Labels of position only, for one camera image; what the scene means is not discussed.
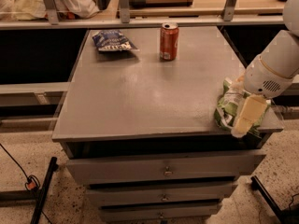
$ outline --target table top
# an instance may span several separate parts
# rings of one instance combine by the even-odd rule
[[[121,30],[139,49],[100,54],[90,31],[52,139],[95,141],[227,133],[213,114],[226,77],[244,72],[216,27],[179,28],[178,56],[159,58],[160,29]],[[281,131],[272,112],[260,130]]]

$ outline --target metal bar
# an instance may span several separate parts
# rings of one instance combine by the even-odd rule
[[[48,20],[50,24],[57,25],[59,23],[59,18],[57,14],[57,9],[54,0],[44,0],[44,4],[47,10]]]
[[[36,116],[12,116],[5,117],[2,119],[2,124],[12,124],[12,123],[28,123],[28,122],[51,122],[57,120],[51,115],[36,115]]]
[[[122,23],[130,22],[130,5],[129,0],[120,0],[120,16]]]
[[[258,14],[279,14],[282,13],[281,8],[253,8],[253,9],[242,9],[234,11],[236,15],[258,15]],[[223,9],[220,8],[190,8],[188,10],[180,7],[176,7],[176,9],[170,8],[160,8],[160,9],[131,9],[130,16],[134,17],[188,17],[188,16],[217,16],[223,14]]]
[[[129,4],[134,8],[144,8],[144,7],[189,7],[193,3],[193,0],[130,0]]]
[[[0,94],[67,91],[70,82],[0,85]]]
[[[280,15],[271,16],[234,16],[232,21],[224,21],[217,16],[204,16],[196,18],[169,18],[169,22],[175,22],[179,26],[230,26],[230,25],[283,25]],[[139,28],[139,27],[161,27],[165,22],[164,18],[130,19],[130,23],[122,23],[115,20],[76,20],[61,21],[58,25],[52,26],[44,21],[12,21],[0,22],[0,30],[34,30],[34,29],[110,29],[110,28]]]
[[[35,200],[35,196],[28,190],[2,191],[0,202]]]
[[[57,105],[63,93],[21,93],[21,94],[0,94],[0,107],[32,106],[32,105]]]
[[[236,0],[226,0],[224,10],[221,14],[225,21],[231,21],[235,13],[235,3]]]
[[[56,171],[58,168],[56,161],[57,161],[56,157],[52,157],[50,160],[49,168],[48,168],[47,174],[45,176],[43,187],[42,187],[42,189],[40,191],[40,195],[38,195],[38,198],[36,201],[36,209],[32,216],[31,224],[37,224],[40,219],[40,215],[43,210],[44,203],[46,201],[46,197],[47,197],[47,193],[48,193],[48,189],[50,186],[50,181],[52,179],[53,172]]]
[[[251,177],[251,180],[252,180],[252,186],[253,186],[253,188],[257,189],[258,191],[261,192],[262,196],[267,201],[267,203],[269,204],[269,206],[271,207],[271,209],[273,210],[273,212],[275,213],[275,215],[278,217],[278,219],[280,220],[280,222],[283,223],[283,216],[282,216],[282,212],[281,212],[280,208],[275,203],[275,201],[272,199],[272,197],[267,192],[267,190],[264,188],[264,186],[261,183],[261,181],[259,180],[259,178],[255,175],[255,176]]]

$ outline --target gray table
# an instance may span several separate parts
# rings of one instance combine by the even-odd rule
[[[280,121],[270,110],[242,142],[217,127],[222,82],[244,68],[216,27],[180,28],[172,62],[159,29],[122,31],[140,51],[99,54],[90,32],[52,139],[104,221],[216,214]]]
[[[159,58],[159,29],[121,30],[140,49],[99,54],[91,31],[54,141],[221,134],[213,113],[226,77],[244,67],[216,27],[180,28],[178,56]],[[261,131],[282,126],[268,114]]]

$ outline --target snack bag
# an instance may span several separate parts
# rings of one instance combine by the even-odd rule
[[[93,36],[93,42],[99,51],[138,50],[120,30],[101,30]]]
[[[242,79],[233,82],[226,78],[223,81],[223,96],[218,101],[214,118],[220,128],[230,131],[234,137],[241,138],[247,133],[259,137],[257,128],[270,104],[262,96],[245,91]]]

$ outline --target drawer handle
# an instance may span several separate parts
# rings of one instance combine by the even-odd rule
[[[161,199],[162,202],[167,202],[169,200],[169,198],[166,197],[165,194],[163,194],[163,197]]]
[[[159,219],[164,219],[163,213],[159,213]]]
[[[164,171],[164,176],[170,176],[172,174],[173,174],[173,172],[170,171],[170,168],[167,166]]]

